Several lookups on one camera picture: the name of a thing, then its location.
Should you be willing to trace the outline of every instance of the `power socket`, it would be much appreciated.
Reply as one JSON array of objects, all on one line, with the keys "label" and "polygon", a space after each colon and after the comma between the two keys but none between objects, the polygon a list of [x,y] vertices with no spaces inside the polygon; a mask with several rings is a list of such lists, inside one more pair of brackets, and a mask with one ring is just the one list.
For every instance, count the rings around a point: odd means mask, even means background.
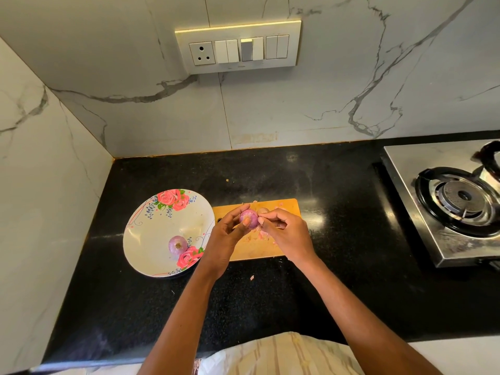
[{"label": "power socket", "polygon": [[190,43],[189,48],[195,65],[216,64],[212,42]]}]

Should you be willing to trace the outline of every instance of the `black granite countertop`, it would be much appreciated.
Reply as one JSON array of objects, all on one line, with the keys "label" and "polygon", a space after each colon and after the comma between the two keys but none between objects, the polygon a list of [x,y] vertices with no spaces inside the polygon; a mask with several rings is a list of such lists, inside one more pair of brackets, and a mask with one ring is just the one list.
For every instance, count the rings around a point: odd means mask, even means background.
[{"label": "black granite countertop", "polygon": [[[385,145],[498,137],[478,132],[116,160],[43,363],[144,359],[190,276],[136,272],[122,234],[144,200],[179,187],[212,206],[296,198],[320,258],[405,340],[500,334],[500,273],[435,269],[379,156]],[[210,296],[198,356],[290,330],[344,342],[318,293],[285,257],[232,262]]]}]

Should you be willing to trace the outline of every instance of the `plate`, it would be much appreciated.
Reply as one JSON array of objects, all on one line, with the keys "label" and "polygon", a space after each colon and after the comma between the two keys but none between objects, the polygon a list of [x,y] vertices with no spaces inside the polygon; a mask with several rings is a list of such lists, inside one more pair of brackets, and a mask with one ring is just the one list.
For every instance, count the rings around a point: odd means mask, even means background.
[{"label": "plate", "polygon": [[[147,199],[132,214],[123,233],[123,251],[138,272],[171,277],[203,256],[214,225],[214,211],[202,195],[169,189]],[[176,235],[188,241],[179,258],[168,250],[168,241]]]}]

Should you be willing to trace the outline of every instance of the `stainless steel stove top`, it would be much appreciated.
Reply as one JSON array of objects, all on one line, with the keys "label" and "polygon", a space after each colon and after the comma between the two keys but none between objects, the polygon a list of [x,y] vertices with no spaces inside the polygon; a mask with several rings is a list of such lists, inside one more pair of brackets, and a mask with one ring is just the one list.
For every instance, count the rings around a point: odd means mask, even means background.
[{"label": "stainless steel stove top", "polygon": [[436,267],[500,258],[500,182],[471,160],[489,142],[384,147],[384,165]]}]

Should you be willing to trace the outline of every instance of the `red onion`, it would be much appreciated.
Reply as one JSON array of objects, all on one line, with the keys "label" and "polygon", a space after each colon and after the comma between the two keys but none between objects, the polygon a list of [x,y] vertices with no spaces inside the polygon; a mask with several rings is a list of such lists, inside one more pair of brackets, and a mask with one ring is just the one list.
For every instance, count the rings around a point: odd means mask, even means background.
[{"label": "red onion", "polygon": [[176,235],[175,237],[172,237],[170,241],[168,241],[168,249],[173,255],[179,257],[187,250],[187,244],[188,242],[184,239],[184,237]]},{"label": "red onion", "polygon": [[259,225],[259,221],[257,220],[259,218],[259,215],[255,210],[247,209],[241,212],[240,222],[243,222],[243,220],[246,218],[250,219],[250,224],[248,225],[249,229],[254,229]]}]

